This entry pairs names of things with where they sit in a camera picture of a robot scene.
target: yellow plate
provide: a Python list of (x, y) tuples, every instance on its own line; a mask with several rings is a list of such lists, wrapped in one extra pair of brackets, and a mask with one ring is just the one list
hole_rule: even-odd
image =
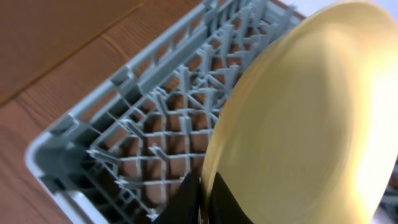
[(254, 223), (368, 223), (398, 153), (398, 28), (365, 2), (306, 19), (252, 63), (202, 173)]

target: wooden table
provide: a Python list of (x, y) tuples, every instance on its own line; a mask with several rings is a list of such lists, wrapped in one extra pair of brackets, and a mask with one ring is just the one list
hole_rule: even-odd
[(26, 168), (24, 154), (29, 143), (199, 2), (144, 1), (136, 12), (2, 106), (3, 223), (70, 223)]

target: gray plastic dish rack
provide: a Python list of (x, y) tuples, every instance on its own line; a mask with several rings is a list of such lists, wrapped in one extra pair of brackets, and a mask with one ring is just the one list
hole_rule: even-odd
[[(44, 131), (26, 152), (27, 167), (73, 223), (150, 223), (184, 175), (201, 166), (237, 79), (300, 22), (294, 9), (203, 1)], [(193, 149), (198, 141), (204, 150)]]

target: black object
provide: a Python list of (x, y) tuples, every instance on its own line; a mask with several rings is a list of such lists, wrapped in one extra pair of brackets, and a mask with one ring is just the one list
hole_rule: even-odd
[(242, 223), (252, 224), (252, 221), (242, 211), (238, 202), (219, 173), (216, 173), (209, 207), (210, 224)]
[[(198, 224), (199, 208), (202, 203), (199, 175), (189, 173), (181, 183), (170, 205), (155, 220), (155, 224)], [(209, 224), (252, 224), (242, 211), (228, 186), (216, 173), (210, 197)]]

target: white wall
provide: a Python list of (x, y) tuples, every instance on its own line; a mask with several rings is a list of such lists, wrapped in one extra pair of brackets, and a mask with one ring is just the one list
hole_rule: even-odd
[[(309, 16), (317, 10), (336, 2), (335, 0), (281, 0), (285, 4), (297, 6), (298, 12), (304, 16)], [(398, 22), (398, 0), (372, 0), (390, 12)]]

